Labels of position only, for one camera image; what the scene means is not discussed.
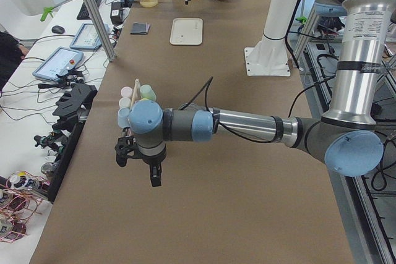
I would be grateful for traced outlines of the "green cup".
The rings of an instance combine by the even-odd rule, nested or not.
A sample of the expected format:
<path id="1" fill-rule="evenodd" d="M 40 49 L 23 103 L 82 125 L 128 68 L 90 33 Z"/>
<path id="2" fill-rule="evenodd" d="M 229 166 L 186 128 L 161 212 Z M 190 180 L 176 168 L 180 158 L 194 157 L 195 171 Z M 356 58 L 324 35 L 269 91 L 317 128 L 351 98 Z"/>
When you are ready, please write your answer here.
<path id="1" fill-rule="evenodd" d="M 150 85 L 148 84 L 141 85 L 139 91 L 140 91 L 140 97 L 142 99 L 148 99 L 154 102 L 157 101 L 157 96 Z"/>

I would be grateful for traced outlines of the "cream rabbit tray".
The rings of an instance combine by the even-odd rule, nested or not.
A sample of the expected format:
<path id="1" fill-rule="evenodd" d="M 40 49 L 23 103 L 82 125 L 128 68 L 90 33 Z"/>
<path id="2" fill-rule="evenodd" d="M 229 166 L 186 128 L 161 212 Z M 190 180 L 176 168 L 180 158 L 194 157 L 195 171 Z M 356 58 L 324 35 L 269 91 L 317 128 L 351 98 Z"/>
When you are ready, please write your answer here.
<path id="1" fill-rule="evenodd" d="M 175 46 L 201 45 L 203 24 L 200 18 L 175 18 L 170 33 L 170 44 Z"/>

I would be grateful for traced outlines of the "blue cup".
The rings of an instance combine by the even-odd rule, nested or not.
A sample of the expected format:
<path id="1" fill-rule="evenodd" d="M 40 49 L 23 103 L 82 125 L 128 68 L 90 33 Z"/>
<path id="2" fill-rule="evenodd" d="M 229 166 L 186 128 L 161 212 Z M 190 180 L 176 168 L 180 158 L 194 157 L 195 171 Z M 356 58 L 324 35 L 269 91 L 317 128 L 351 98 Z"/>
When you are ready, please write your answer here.
<path id="1" fill-rule="evenodd" d="M 128 120 L 128 115 L 130 113 L 129 108 L 120 108 L 117 113 L 117 123 L 120 128 L 130 127 L 130 123 Z"/>

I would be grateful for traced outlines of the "white cup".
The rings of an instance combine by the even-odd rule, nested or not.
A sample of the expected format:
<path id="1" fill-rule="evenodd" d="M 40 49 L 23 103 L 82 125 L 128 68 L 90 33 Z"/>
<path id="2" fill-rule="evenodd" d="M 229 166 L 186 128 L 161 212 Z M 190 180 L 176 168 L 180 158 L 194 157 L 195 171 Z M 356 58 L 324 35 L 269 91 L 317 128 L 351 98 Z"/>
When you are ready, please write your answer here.
<path id="1" fill-rule="evenodd" d="M 131 99 L 128 97 L 122 97 L 119 101 L 119 108 L 130 108 L 131 107 Z"/>

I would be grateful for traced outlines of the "pink cup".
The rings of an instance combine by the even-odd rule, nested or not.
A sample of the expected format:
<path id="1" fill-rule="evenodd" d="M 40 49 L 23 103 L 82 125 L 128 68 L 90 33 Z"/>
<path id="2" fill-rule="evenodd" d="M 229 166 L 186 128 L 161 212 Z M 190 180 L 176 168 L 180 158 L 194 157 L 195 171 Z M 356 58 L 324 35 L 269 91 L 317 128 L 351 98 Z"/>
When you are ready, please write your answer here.
<path id="1" fill-rule="evenodd" d="M 129 86 L 125 86 L 125 87 L 122 87 L 120 94 L 122 97 L 132 98 L 133 92 L 134 92 L 133 88 L 131 88 Z"/>

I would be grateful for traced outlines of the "folded grey cloth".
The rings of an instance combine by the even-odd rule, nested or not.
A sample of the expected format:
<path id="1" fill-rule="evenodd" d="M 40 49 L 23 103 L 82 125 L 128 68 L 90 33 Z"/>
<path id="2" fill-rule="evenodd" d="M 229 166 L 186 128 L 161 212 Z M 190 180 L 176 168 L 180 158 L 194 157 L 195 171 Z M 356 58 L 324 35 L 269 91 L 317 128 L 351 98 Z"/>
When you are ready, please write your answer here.
<path id="1" fill-rule="evenodd" d="M 149 23 L 138 23 L 134 22 L 131 27 L 131 35 L 147 35 L 150 30 Z"/>

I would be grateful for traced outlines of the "far teach pendant tablet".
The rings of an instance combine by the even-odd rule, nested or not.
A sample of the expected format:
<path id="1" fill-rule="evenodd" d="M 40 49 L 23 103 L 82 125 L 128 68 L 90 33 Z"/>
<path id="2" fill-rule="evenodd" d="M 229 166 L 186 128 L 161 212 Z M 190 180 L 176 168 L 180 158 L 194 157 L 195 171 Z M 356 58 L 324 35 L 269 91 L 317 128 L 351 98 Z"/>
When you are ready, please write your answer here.
<path id="1" fill-rule="evenodd" d="M 101 40 L 92 23 L 83 23 L 70 44 L 71 49 L 93 51 L 101 46 Z"/>

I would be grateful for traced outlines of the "teach pendant tablet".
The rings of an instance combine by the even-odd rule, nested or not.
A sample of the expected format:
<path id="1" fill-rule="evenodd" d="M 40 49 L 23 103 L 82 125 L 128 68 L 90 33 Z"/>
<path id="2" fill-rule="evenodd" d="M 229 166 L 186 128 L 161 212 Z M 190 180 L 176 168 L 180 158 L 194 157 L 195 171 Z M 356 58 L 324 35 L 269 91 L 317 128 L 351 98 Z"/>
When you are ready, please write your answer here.
<path id="1" fill-rule="evenodd" d="M 70 44 L 71 49 L 93 51 L 101 46 L 101 40 L 92 23 L 83 23 Z"/>
<path id="2" fill-rule="evenodd" d="M 32 75 L 43 80 L 59 80 L 59 76 L 66 75 L 69 70 L 77 67 L 83 56 L 82 51 L 59 47 L 32 72 Z"/>

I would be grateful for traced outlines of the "black computer mouse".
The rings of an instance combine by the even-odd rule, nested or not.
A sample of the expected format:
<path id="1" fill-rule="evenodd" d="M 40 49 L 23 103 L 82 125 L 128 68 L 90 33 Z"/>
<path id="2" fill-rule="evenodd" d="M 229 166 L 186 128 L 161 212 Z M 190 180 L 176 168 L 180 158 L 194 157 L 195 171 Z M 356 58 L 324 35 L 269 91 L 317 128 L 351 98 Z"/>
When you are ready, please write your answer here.
<path id="1" fill-rule="evenodd" d="M 63 34 L 65 32 L 65 28 L 59 25 L 55 25 L 51 28 L 51 31 L 55 34 Z"/>

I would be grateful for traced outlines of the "near teach pendant tablet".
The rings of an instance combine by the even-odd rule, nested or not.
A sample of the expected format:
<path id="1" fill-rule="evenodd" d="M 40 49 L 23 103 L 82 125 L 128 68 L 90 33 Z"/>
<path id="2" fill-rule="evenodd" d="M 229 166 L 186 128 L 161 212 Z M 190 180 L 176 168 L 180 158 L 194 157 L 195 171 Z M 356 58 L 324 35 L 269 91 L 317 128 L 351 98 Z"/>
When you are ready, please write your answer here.
<path id="1" fill-rule="evenodd" d="M 59 80 L 59 76 L 66 75 L 69 70 L 77 67 L 83 56 L 82 51 L 59 47 L 32 72 L 32 75 L 43 80 Z"/>

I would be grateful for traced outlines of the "aluminium frame post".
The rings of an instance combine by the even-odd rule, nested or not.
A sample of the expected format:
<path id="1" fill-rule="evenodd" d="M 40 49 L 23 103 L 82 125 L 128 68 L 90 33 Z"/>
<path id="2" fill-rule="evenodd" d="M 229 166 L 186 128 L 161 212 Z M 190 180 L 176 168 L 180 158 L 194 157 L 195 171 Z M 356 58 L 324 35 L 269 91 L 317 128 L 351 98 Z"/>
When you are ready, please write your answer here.
<path id="1" fill-rule="evenodd" d="M 105 54 L 109 60 L 109 62 L 113 62 L 116 55 L 113 49 L 113 46 L 110 42 L 110 38 L 108 36 L 107 29 L 105 28 L 105 24 L 101 18 L 100 12 L 96 5 L 95 0 L 83 0 L 84 4 L 87 7 L 87 10 L 90 14 L 90 18 L 95 26 L 95 29 L 98 33 L 98 36 L 101 40 L 101 44 L 103 49 L 105 50 Z"/>

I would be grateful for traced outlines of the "black bracket part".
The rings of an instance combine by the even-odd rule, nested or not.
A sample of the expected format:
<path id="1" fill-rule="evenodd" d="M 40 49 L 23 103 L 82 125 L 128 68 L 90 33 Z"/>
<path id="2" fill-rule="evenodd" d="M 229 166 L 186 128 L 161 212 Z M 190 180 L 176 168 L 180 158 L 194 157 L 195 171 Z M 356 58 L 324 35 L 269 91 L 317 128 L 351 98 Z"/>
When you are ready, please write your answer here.
<path id="1" fill-rule="evenodd" d="M 92 107 L 92 102 L 98 90 L 94 85 L 77 83 L 70 91 L 64 92 L 63 96 L 56 102 L 57 108 L 52 115 L 59 120 L 66 120 L 77 115 L 81 106 L 86 109 Z"/>

